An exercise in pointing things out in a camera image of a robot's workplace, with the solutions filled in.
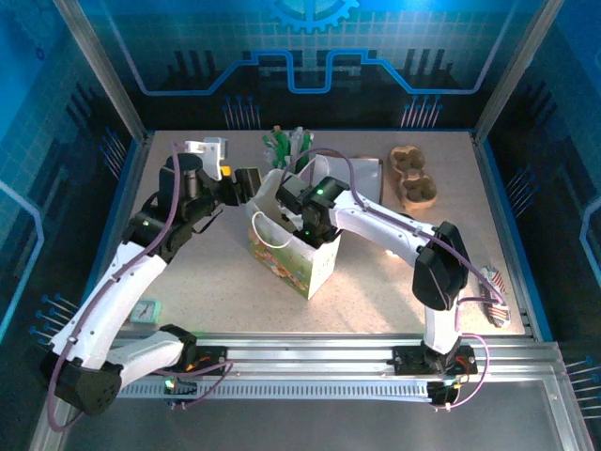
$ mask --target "striped object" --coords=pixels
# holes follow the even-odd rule
[[[494,287],[500,294],[507,294],[505,284],[501,277],[501,272],[492,265],[484,266],[480,272],[486,278],[488,283]],[[493,295],[490,293],[482,282],[478,283],[480,288],[480,295],[488,300],[493,299]],[[509,306],[507,304],[498,303],[485,303],[485,314],[488,320],[498,328],[505,328],[511,324],[511,315],[509,312]]]

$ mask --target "white paper bag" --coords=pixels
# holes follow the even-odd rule
[[[281,169],[271,170],[256,196],[246,204],[251,253],[309,299],[333,273],[340,237],[315,249],[292,235],[296,228],[282,218],[275,199],[282,174]]]

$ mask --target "blue wall panel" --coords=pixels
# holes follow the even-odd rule
[[[472,127],[537,7],[84,2],[151,129]]]
[[[52,1],[0,0],[0,61],[0,447],[27,449],[45,394],[24,359],[46,341],[40,300],[81,300],[131,136]]]
[[[490,135],[562,341],[598,340],[601,331],[599,21],[599,2],[565,0]]]

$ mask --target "cable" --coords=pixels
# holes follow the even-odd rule
[[[497,304],[497,302],[487,298],[461,298],[459,301],[457,301],[457,305],[461,305],[462,303],[492,303],[493,305]]]
[[[446,309],[451,310],[451,308],[450,308],[451,301],[449,300],[449,296],[447,296],[447,294],[442,291],[442,289],[440,288],[440,285],[439,285],[439,281],[437,280],[436,276],[432,272],[432,268],[430,268],[429,266],[428,266],[428,272],[430,272],[430,275],[432,276],[434,285],[436,285],[436,289],[439,292],[440,298],[444,301],[444,305],[445,305]]]
[[[474,388],[473,392],[471,392],[468,395],[468,397],[466,397],[465,399],[463,399],[459,402],[455,402],[454,404],[451,404],[450,406],[447,406],[448,410],[459,407],[476,396],[476,393],[478,393],[480,391],[480,389],[482,388],[482,385],[485,383],[485,377],[486,377],[486,374],[488,373],[488,367],[490,366],[490,350],[488,349],[488,345],[486,344],[485,340],[481,336],[476,335],[476,334],[462,334],[461,336],[463,338],[476,338],[477,340],[480,341],[480,343],[482,343],[482,346],[485,348],[485,353],[486,353],[485,369],[482,373],[482,378],[480,378],[480,380],[478,381],[478,385],[476,385],[476,388]]]
[[[300,153],[299,155],[297,155],[291,162],[290,164],[285,168],[284,173],[282,174],[282,178],[280,180],[280,186],[284,183],[285,181],[285,176],[288,174],[288,172],[290,171],[290,169],[292,167],[294,167],[294,164],[297,162],[297,160],[299,160],[301,157],[303,157],[304,155],[307,155],[309,153],[315,153],[315,152],[319,152],[319,151],[329,151],[329,152],[334,152],[335,154],[339,155],[340,157],[342,157],[348,165],[348,171],[349,171],[349,180],[350,180],[350,191],[352,193],[353,198],[355,199],[355,202],[357,202],[357,204],[365,211],[369,211],[372,214],[374,214],[375,216],[384,219],[385,221],[389,221],[393,224],[396,224],[398,226],[401,226],[403,228],[405,228],[406,230],[408,230],[409,232],[411,232],[414,235],[418,235],[422,238],[425,238],[429,241],[432,241],[433,243],[437,244],[439,247],[441,247],[442,249],[446,250],[448,253],[450,253],[453,257],[455,257],[459,263],[461,263],[462,265],[464,265],[466,268],[468,268],[468,270],[470,272],[472,272],[476,278],[478,278],[478,280],[480,282],[482,282],[482,284],[488,288],[488,290],[491,293],[494,293],[498,298],[497,298],[497,302],[499,304],[505,305],[505,301],[502,297],[502,295],[492,286],[492,284],[490,284],[486,278],[484,277],[484,275],[479,272],[471,263],[469,260],[467,260],[465,257],[463,257],[461,254],[459,254],[452,246],[450,246],[449,244],[447,244],[446,242],[444,242],[443,240],[435,237],[434,235],[430,235],[428,233],[423,232],[421,229],[418,229],[417,227],[413,227],[412,225],[406,224],[402,221],[399,221],[398,219],[384,213],[381,212],[379,210],[374,210],[372,208],[369,207],[369,205],[366,205],[363,200],[361,199],[361,197],[359,196],[359,193],[357,192],[357,187],[355,184],[355,169],[352,165],[352,162],[350,161],[350,159],[342,152],[332,149],[332,148],[311,148],[308,150],[305,150],[304,152]],[[438,287],[439,289],[439,293],[442,297],[442,299],[444,300],[445,297],[442,295],[443,293],[440,290],[440,287]],[[468,402],[470,399],[472,399],[476,393],[478,393],[480,391],[480,389],[482,388],[482,385],[484,383],[485,380],[485,376],[486,373],[488,371],[488,366],[490,363],[490,352],[488,350],[488,345],[486,344],[485,340],[476,334],[462,334],[462,337],[472,337],[472,338],[476,338],[478,339],[482,345],[485,348],[485,352],[486,352],[486,361],[485,361],[485,370],[484,370],[484,374],[482,375],[482,378],[480,379],[480,381],[478,382],[478,385],[476,386],[476,388],[474,389],[474,391],[468,396],[466,397],[464,400],[459,401],[455,404],[452,404],[451,406],[449,406],[449,410],[453,409],[455,407],[459,407],[463,404],[465,404],[466,402]]]
[[[87,321],[87,319],[89,318],[90,314],[92,313],[92,311],[94,310],[96,305],[99,303],[99,301],[102,299],[102,297],[109,290],[109,288],[117,280],[119,280],[119,278],[124,273],[129,271],[133,267],[133,265],[135,265],[142,257],[148,255],[152,250],[154,250],[155,247],[157,247],[157,245],[159,245],[159,243],[161,243],[162,239],[165,237],[165,235],[169,231],[169,228],[171,227],[171,224],[173,223],[173,221],[176,217],[177,201],[179,200],[179,183],[180,183],[179,158],[177,156],[177,144],[176,143],[173,143],[173,145],[172,145],[172,153],[173,153],[173,165],[174,165],[174,172],[175,172],[174,189],[173,189],[173,198],[171,200],[171,209],[169,210],[169,215],[167,216],[167,221],[165,221],[164,227],[162,228],[159,235],[157,235],[157,237],[152,241],[151,244],[149,244],[137,256],[132,258],[128,263],[123,265],[120,270],[116,271],[113,274],[113,276],[111,278],[109,278],[102,285],[102,287],[97,291],[97,293],[90,300],[89,304],[82,312],[82,315],[80,316],[79,320],[75,324],[75,327],[73,327],[73,332],[71,333],[69,340],[65,344],[65,348],[58,356],[58,360],[56,360],[56,364],[54,365],[53,373],[52,373],[52,376],[50,377],[50,382],[48,384],[48,396],[46,398],[47,404],[48,404],[48,410],[47,410],[48,423],[50,425],[50,428],[54,432],[65,432],[67,429],[69,429],[71,426],[73,426],[75,423],[77,423],[79,420],[81,420],[82,417],[84,416],[83,412],[79,412],[74,418],[72,418],[70,421],[67,422],[66,425],[63,425],[63,426],[59,425],[56,422],[56,418],[54,417],[54,411],[55,411],[55,407],[56,407],[54,392],[56,390],[56,383],[58,382],[58,375],[60,373],[60,370],[63,367],[63,364],[67,360],[67,356],[69,355],[71,349],[73,348],[75,343],[77,343],[77,335],[82,331],[84,324]]]
[[[199,397],[198,399],[195,399],[194,401],[188,402],[188,403],[182,401],[180,404],[172,404],[171,408],[174,409],[176,406],[179,406],[179,407],[181,407],[181,410],[186,410],[187,407],[195,406],[196,404],[200,404],[205,399],[207,399],[207,397],[209,395],[211,395],[215,390],[217,390],[217,387],[219,387],[222,384],[222,382],[225,380],[225,378],[227,377],[227,375],[229,374],[229,372],[234,367],[234,362],[225,361],[222,364],[214,365],[214,366],[217,366],[217,367],[222,367],[222,366],[226,366],[226,365],[228,365],[228,367],[225,370],[225,372],[222,374],[222,376],[201,397]],[[198,373],[201,373],[203,371],[204,372],[209,372],[210,368],[211,368],[211,366],[208,367],[208,368],[201,369],[199,371],[194,371],[192,373],[178,373],[178,374],[187,374],[188,376],[191,376],[192,374],[198,374]]]
[[[184,372],[184,373],[175,373],[173,371],[165,371],[164,369],[157,369],[154,374],[160,374],[161,376],[172,376],[176,378],[192,378],[194,376],[202,376],[203,374],[210,373],[219,368],[223,368],[224,366],[233,365],[234,362],[231,360],[226,360],[225,362],[221,362],[220,364],[215,364],[211,366],[207,366],[203,369],[197,369],[196,371]]]
[[[268,242],[266,242],[265,240],[263,240],[261,238],[261,236],[259,235],[259,232],[256,230],[256,224],[254,223],[254,220],[256,219],[256,217],[262,214],[263,216],[266,216],[266,214],[259,210],[259,211],[255,211],[253,217],[251,218],[251,226],[253,226],[253,230],[254,230],[254,234],[256,235],[257,238],[259,238],[259,241],[261,241],[263,244],[265,244],[267,247],[270,247],[271,249],[284,249],[286,246],[288,246],[288,244],[290,244],[290,242],[292,241],[292,239],[294,238],[293,234],[290,234],[290,239],[288,241],[286,241],[284,244],[280,244],[280,245],[273,245],[273,244],[269,244]]]
[[[469,383],[470,382],[470,364],[468,362],[465,361],[465,359],[463,358],[463,356],[461,355],[457,355],[455,357],[455,360],[461,365],[463,366],[463,368],[466,370],[466,375],[468,376],[468,380],[463,382],[463,383]]]
[[[336,155],[339,155],[341,158],[343,158],[348,165],[348,171],[349,171],[349,179],[350,179],[350,191],[352,193],[353,198],[355,199],[355,202],[357,202],[357,204],[366,211],[369,211],[370,213],[374,214],[375,216],[384,219],[385,221],[391,222],[397,226],[401,226],[403,228],[405,228],[406,230],[408,230],[409,232],[411,232],[414,235],[418,235],[422,238],[425,238],[429,241],[432,241],[433,243],[437,244],[438,246],[440,246],[442,249],[446,250],[448,253],[450,253],[453,257],[455,257],[459,263],[461,263],[462,265],[464,265],[466,268],[468,268],[468,270],[470,270],[477,278],[478,280],[480,280],[480,282],[482,282],[482,284],[488,288],[488,290],[491,293],[494,293],[495,295],[498,296],[498,303],[501,304],[505,304],[505,301],[503,299],[503,297],[501,296],[501,294],[486,280],[486,278],[484,277],[483,274],[481,274],[471,263],[469,260],[467,260],[465,257],[463,257],[461,254],[459,254],[452,246],[450,246],[449,244],[447,244],[446,242],[444,242],[443,240],[435,237],[434,235],[430,235],[428,233],[423,232],[421,229],[417,228],[417,227],[413,227],[412,225],[406,224],[402,221],[399,221],[398,219],[382,212],[379,210],[374,210],[372,208],[369,207],[369,205],[366,205],[363,200],[361,199],[361,197],[359,196],[359,193],[357,192],[357,187],[355,184],[355,168],[352,165],[352,162],[350,161],[350,159],[348,158],[347,155],[345,155],[344,153],[340,152],[339,150],[335,150],[333,148],[310,148],[308,150],[305,150],[304,152],[298,154],[294,159],[291,160],[290,164],[284,169],[284,173],[282,174],[282,179],[280,180],[280,186],[284,183],[285,180],[285,176],[288,174],[288,172],[290,172],[290,169],[292,167],[294,167],[294,164],[303,156],[308,155],[309,153],[316,153],[316,152],[322,152],[322,151],[328,151],[328,152],[333,152]]]

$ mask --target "green clock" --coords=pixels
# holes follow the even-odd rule
[[[130,322],[157,324],[161,313],[159,301],[138,301],[131,311]]]

